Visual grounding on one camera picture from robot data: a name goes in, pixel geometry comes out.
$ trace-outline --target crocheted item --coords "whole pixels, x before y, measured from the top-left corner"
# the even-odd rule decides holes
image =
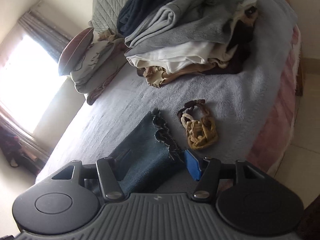
[[[211,116],[210,110],[204,105],[205,100],[194,100],[184,104],[184,108],[178,111],[178,117],[183,127],[186,129],[188,145],[193,150],[201,150],[209,147],[218,140],[216,125],[214,118]],[[198,106],[204,115],[201,119],[194,120],[190,115]]]

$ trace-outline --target gray fuzzy blanket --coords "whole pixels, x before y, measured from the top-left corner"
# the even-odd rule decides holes
[[[202,151],[225,163],[244,158],[265,124],[280,86],[297,17],[284,0],[258,0],[252,54],[237,75],[182,76],[157,89],[126,64],[97,101],[80,109],[37,177],[45,178],[67,162],[94,163],[108,156],[155,107],[162,111],[173,137],[187,147],[176,113],[189,100],[205,99],[216,119],[218,142]],[[182,171],[159,191],[183,192],[194,182]]]

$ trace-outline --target wall baseboard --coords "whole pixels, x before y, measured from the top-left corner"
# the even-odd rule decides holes
[[[302,66],[305,73],[320,75],[320,59],[319,58],[302,58]]]

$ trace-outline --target pink pillow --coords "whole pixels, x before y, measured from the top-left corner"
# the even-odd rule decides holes
[[[59,58],[58,71],[60,76],[70,74],[82,58],[92,40],[93,28],[87,28],[69,42]]]

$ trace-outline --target ribbed gray plastic surface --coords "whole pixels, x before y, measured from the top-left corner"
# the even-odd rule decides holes
[[[208,204],[191,201],[186,194],[131,194],[121,203],[107,204],[88,225],[61,236],[27,232],[18,240],[300,240],[290,233],[255,237],[235,231],[221,221]]]

